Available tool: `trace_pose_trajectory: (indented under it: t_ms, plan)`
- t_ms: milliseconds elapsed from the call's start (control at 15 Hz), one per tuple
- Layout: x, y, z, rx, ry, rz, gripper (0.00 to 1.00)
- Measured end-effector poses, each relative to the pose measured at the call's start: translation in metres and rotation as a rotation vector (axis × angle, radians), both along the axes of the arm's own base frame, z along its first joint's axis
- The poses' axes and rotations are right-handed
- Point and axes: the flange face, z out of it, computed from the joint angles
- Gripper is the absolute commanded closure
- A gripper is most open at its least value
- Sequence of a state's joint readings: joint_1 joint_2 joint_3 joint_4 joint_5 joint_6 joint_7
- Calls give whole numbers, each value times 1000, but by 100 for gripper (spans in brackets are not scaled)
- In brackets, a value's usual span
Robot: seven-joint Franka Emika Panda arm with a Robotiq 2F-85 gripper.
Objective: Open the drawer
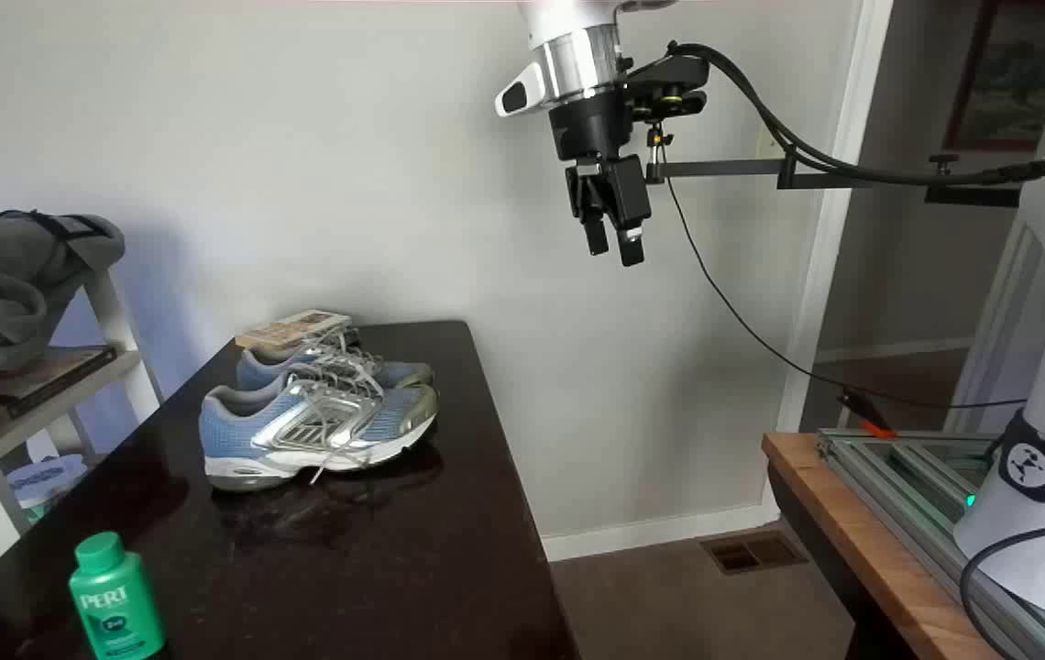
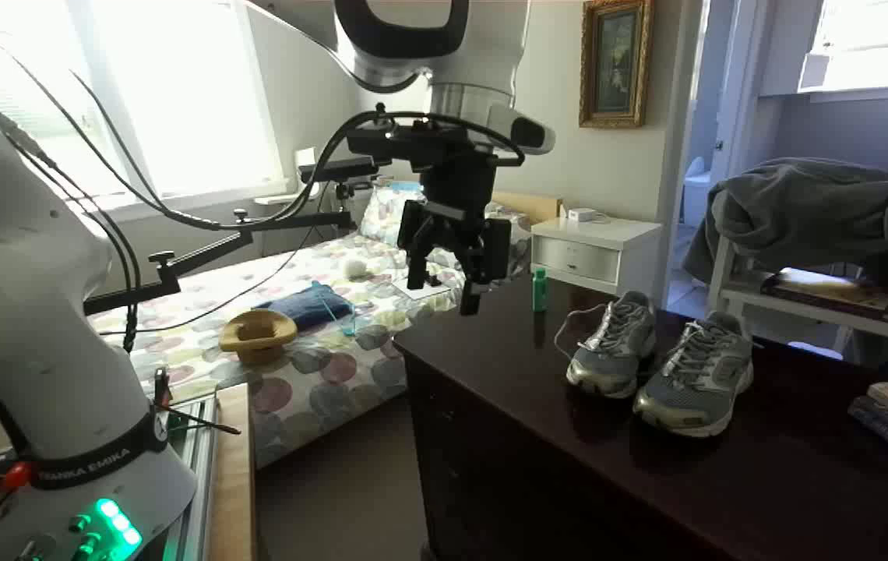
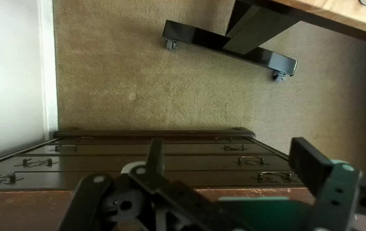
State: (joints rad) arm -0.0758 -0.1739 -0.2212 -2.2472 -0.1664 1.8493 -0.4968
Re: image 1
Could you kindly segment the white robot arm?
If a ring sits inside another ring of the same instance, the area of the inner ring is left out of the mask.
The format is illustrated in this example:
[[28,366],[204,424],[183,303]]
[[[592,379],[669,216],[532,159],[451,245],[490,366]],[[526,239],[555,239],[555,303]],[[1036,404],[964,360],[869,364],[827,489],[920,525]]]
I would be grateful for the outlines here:
[[[637,120],[665,124],[703,105],[703,83],[731,58],[706,43],[673,43],[637,67],[620,51],[622,12],[669,0],[518,0],[529,27],[529,67],[494,96],[501,118],[545,112],[563,165],[568,206],[593,253],[637,263],[654,178],[628,149]],[[1014,186],[1021,220],[1045,255],[1045,153],[1024,165],[978,167],[952,178],[964,190]],[[952,541],[969,577],[988,577],[1007,595],[1045,607],[1045,347],[1024,409],[992,445],[989,476],[961,514]]]

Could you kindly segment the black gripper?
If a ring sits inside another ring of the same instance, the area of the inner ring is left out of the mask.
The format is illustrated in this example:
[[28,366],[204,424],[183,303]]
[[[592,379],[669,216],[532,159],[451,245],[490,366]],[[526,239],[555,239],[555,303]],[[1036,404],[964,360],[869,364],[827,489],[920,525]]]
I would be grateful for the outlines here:
[[650,216],[650,198],[642,161],[622,149],[632,140],[622,100],[615,90],[568,100],[551,110],[551,127],[592,255],[610,253],[600,222],[600,216],[610,216],[615,222],[620,263],[642,263],[642,220]]

